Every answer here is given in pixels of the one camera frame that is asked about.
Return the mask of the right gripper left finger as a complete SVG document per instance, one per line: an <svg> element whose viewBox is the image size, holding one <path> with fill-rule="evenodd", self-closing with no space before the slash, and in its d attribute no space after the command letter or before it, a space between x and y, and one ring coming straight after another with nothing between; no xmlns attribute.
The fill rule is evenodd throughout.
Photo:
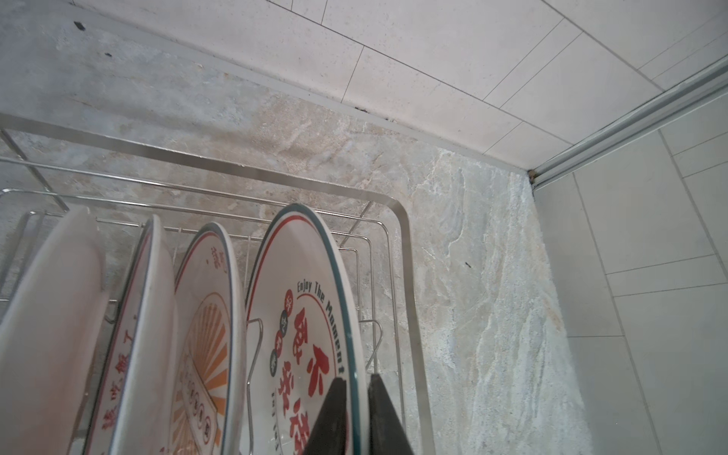
<svg viewBox="0 0 728 455"><path fill-rule="evenodd" d="M343 455L347 447L347 384L336 377L326 394L303 455Z"/></svg>

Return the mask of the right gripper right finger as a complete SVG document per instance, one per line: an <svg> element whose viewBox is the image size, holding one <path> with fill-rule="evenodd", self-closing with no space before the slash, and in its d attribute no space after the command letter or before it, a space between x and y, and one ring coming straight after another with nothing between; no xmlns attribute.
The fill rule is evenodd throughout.
<svg viewBox="0 0 728 455"><path fill-rule="evenodd" d="M380 375L368 387L371 455L413 455L405 430Z"/></svg>

